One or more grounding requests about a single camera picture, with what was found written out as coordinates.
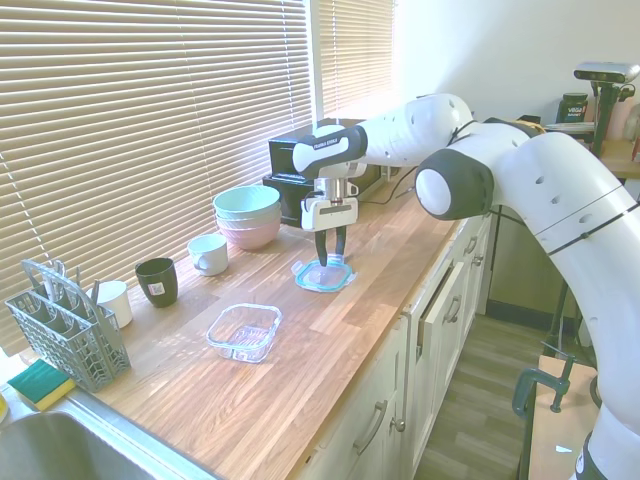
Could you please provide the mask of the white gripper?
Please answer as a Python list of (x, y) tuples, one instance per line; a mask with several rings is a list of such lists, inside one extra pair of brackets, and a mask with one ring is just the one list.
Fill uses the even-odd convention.
[(352, 197), (344, 198), (341, 202), (322, 198), (307, 198), (301, 202), (301, 228), (315, 232), (315, 247), (322, 267), (325, 267), (328, 261), (326, 230), (336, 228), (335, 254), (343, 256), (346, 249), (347, 225), (357, 221), (358, 206), (358, 200)]

